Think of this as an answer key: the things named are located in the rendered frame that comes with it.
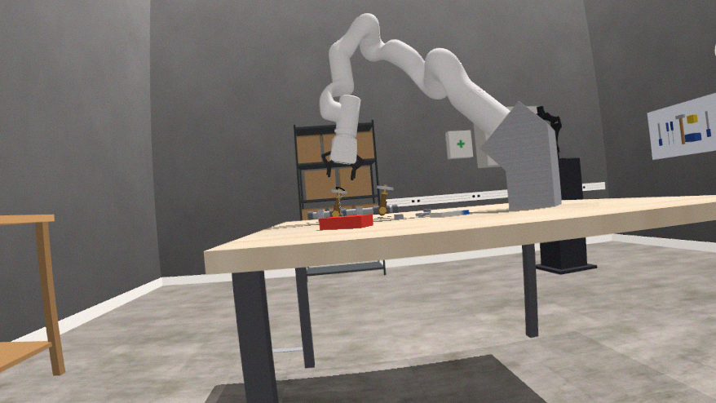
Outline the red flat block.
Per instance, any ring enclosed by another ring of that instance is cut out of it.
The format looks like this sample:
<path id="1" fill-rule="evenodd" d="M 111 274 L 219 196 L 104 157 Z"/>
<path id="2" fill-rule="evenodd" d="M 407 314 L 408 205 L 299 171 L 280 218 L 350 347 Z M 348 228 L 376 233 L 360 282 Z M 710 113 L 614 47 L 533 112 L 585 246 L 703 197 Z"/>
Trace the red flat block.
<path id="1" fill-rule="evenodd" d="M 349 215 L 319 219 L 320 230 L 373 226 L 373 215 Z"/>

